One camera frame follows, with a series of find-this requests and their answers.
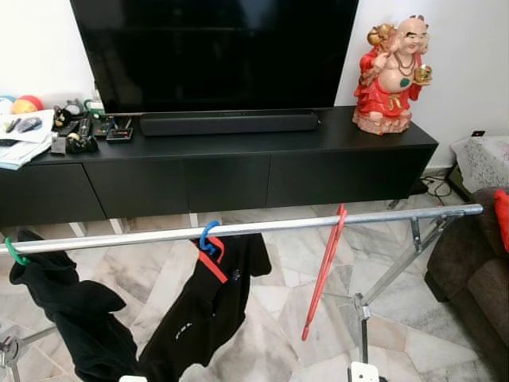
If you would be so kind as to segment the dark shirt with red stripe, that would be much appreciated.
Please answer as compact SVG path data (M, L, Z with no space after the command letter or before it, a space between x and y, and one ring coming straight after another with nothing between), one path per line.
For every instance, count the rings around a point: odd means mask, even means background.
M65 251L20 254L8 279L28 287L30 298L56 327L74 374L83 382L119 382L138 374L137 345L115 317L126 302L102 283L80 278Z

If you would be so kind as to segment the green plastic hanger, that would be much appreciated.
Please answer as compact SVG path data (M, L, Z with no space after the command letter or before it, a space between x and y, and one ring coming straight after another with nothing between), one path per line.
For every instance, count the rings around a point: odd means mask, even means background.
M19 254L18 251L16 251L16 248L14 247L14 243L12 243L11 239L5 239L4 240L5 248L7 248L8 254L11 255L11 258L14 259L14 261L22 266L29 265L30 259L23 257L23 255Z

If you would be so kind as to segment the red plastic hanger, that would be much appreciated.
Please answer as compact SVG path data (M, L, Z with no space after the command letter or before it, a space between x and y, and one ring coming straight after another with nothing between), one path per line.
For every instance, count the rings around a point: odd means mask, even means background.
M312 298L310 299L308 316L306 316L305 324L303 325L302 329L302 341L307 341L309 338L310 326L312 326L313 320L315 320L317 308L319 308L319 303L321 300L321 295L324 293L324 288L326 287L328 274L330 274L330 269L336 254L336 247L339 243L339 240L341 239L342 231L347 219L347 209L345 204L339 205L336 211L336 215L338 216L338 221L331 228L330 236L328 236L326 243L326 251L324 251L323 257L321 257L321 266L319 273L317 273L315 291L313 292Z

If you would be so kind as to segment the blue plastic hanger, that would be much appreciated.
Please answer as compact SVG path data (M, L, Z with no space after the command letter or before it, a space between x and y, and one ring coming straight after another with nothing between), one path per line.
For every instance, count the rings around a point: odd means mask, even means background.
M200 234L199 237L199 249L203 254L207 255L211 259L215 259L218 261L222 248L221 244L217 244L215 242L215 237L210 236L210 231L221 225L221 222L219 220L212 220L211 222L208 222L206 227L204 227L203 232Z

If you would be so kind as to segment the red cushion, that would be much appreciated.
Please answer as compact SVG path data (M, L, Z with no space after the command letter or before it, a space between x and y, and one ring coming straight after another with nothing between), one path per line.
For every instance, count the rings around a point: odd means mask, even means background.
M505 189L496 189L494 196L499 234L501 234L505 250L509 251L509 196Z

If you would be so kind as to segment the lace covered side table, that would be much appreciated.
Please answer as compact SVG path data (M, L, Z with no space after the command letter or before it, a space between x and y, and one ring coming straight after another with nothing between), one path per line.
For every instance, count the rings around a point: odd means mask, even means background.
M450 148L469 193L486 188L508 189L509 137L463 138Z

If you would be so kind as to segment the dark brown sofa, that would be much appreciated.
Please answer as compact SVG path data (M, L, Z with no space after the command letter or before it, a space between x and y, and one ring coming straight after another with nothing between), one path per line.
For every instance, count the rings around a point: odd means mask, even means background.
M499 234L496 189L502 188L477 190L473 201L483 213L456 218L442 232L425 283L454 310L495 382L509 382L509 255Z

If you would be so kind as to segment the red laughing Buddha statue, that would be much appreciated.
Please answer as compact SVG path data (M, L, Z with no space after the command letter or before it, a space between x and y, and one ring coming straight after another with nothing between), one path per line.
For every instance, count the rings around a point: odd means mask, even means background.
M383 135L410 127L410 103L433 80L432 67L423 62L429 50L428 29L425 18L415 14L399 25L376 25L367 34L371 51L359 61L352 117L361 131Z

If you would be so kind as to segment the black TV console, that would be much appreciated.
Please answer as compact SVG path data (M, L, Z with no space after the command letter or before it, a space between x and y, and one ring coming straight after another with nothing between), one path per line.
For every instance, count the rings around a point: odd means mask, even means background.
M352 107L312 131L145 137L0 169L0 227L399 200L437 141L418 125L361 131Z

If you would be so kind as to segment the black soundbar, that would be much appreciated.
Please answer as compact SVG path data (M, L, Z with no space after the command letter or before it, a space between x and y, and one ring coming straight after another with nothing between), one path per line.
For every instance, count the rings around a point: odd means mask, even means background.
M139 117L139 127L146 137L310 131L319 124L319 115L305 109L163 112Z

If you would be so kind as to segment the black flat television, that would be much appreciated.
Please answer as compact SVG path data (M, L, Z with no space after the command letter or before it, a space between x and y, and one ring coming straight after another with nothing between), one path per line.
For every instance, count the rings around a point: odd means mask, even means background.
M70 0L108 112L331 107L359 0Z

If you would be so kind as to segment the black desk tray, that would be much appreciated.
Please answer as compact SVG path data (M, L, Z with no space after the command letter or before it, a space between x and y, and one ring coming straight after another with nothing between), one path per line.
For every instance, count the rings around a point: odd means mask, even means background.
M134 134L134 121L137 118L133 116L109 116L110 126L107 128L105 141L108 143L128 143Z

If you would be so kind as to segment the black tape dispenser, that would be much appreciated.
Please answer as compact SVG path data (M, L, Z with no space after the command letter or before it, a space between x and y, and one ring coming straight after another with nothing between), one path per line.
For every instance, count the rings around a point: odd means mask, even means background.
M77 134L72 132L67 135L65 141L65 153L70 155L98 152L98 141L94 135Z

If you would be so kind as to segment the stack of white papers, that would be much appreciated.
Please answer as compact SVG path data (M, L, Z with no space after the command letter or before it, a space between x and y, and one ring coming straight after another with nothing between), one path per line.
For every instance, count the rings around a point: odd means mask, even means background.
M0 115L0 169L18 170L37 155L52 146L54 110L37 111L26 114ZM10 132L10 127L18 118L40 117L40 130Z

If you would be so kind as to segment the orange ball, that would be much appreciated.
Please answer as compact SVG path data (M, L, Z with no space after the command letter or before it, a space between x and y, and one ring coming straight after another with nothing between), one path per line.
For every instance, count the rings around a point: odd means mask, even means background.
M15 99L11 106L11 112L15 115L34 113L45 109L41 100L34 95L22 95Z

